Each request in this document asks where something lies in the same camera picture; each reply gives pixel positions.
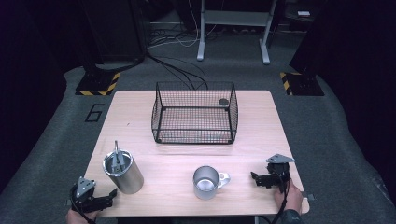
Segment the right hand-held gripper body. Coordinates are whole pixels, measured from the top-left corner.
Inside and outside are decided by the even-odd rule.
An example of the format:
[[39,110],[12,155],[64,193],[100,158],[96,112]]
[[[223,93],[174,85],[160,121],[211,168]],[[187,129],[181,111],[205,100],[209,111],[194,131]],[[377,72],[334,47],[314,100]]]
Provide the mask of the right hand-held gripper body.
[[287,183],[290,181],[290,163],[295,162],[295,159],[281,154],[275,154],[266,161],[268,162],[267,171],[269,173],[269,183],[266,187],[277,186],[279,187],[279,191],[284,193]]

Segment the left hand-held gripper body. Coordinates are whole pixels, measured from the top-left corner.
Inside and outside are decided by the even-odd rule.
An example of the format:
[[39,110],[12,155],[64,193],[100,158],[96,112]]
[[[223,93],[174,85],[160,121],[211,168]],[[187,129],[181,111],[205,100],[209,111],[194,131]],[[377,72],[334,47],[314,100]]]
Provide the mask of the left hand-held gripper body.
[[82,213],[100,211],[99,201],[93,197],[94,190],[95,182],[81,176],[70,191],[72,209]]

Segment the steel cylinder container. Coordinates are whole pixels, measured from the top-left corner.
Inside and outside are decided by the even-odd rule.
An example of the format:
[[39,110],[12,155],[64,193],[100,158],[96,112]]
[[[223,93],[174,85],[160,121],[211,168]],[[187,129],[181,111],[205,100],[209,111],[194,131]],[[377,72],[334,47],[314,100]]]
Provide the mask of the steel cylinder container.
[[103,169],[107,176],[124,194],[135,194],[142,189],[144,177],[140,172],[134,157],[125,150],[121,150],[125,161],[125,169],[121,173],[112,172],[114,152],[108,153],[103,160]]

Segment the metal tool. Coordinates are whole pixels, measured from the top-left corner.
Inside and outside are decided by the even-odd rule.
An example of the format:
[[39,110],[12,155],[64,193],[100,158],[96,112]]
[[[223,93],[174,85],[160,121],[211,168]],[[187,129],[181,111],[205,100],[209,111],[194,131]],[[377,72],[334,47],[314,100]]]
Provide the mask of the metal tool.
[[123,158],[123,154],[120,151],[118,141],[115,141],[112,172],[113,173],[121,173],[124,169],[125,169],[125,161]]

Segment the black wire basket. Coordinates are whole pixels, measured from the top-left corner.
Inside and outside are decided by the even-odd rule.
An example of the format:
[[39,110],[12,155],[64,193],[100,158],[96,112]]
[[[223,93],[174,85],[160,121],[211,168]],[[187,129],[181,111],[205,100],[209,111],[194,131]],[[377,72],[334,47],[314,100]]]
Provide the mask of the black wire basket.
[[[226,106],[219,99],[229,101]],[[238,102],[229,81],[164,81],[156,84],[151,130],[159,144],[216,144],[234,142]]]

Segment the person's left hand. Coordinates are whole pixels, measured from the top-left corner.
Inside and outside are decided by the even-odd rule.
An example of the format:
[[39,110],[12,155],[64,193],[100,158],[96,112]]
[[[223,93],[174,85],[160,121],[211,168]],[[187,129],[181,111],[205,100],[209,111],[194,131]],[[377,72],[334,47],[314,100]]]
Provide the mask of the person's left hand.
[[98,211],[84,213],[83,215],[77,211],[69,209],[65,215],[65,220],[67,224],[89,224],[90,221],[95,221]]

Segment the person's right hand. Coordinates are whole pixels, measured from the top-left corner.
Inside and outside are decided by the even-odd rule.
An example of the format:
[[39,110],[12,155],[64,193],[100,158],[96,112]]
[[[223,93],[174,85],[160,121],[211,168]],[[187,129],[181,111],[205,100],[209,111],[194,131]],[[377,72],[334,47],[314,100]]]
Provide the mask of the person's right hand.
[[286,201],[284,210],[292,209],[299,214],[302,213],[303,195],[291,180],[288,182],[287,190],[284,193],[281,193],[280,189],[275,189],[274,199],[278,209],[282,207],[283,201]]

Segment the black yellow striped stand base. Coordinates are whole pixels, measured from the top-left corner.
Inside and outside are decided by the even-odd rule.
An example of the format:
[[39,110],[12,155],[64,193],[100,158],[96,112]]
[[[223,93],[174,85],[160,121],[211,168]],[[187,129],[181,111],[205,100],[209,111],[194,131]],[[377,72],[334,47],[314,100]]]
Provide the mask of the black yellow striped stand base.
[[299,73],[280,74],[283,87],[289,96],[323,96],[324,92],[315,77],[305,77]]
[[120,78],[120,73],[117,74],[110,73],[95,77],[85,75],[82,78],[82,80],[78,83],[75,90],[75,95],[84,95],[84,96],[110,95],[114,91],[119,78]]

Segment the black cabinet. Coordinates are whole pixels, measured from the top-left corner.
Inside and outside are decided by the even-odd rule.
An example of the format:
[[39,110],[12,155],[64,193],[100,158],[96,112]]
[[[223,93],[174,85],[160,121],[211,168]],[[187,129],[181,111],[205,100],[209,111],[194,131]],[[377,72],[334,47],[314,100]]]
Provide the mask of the black cabinet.
[[143,0],[79,0],[103,63],[142,63],[147,51]]

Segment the white desk frame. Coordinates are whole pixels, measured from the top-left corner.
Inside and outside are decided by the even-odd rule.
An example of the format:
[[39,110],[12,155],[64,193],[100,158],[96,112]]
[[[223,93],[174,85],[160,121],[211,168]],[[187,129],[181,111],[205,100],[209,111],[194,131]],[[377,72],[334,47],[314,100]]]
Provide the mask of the white desk frame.
[[205,8],[205,0],[201,0],[200,10],[200,39],[197,52],[197,61],[201,62],[205,57],[205,27],[210,25],[236,25],[263,27],[264,34],[259,40],[262,53],[262,62],[270,63],[267,47],[267,39],[270,34],[273,17],[275,14],[277,0],[270,0],[271,7],[268,12],[246,12],[246,11],[223,11],[209,10]]

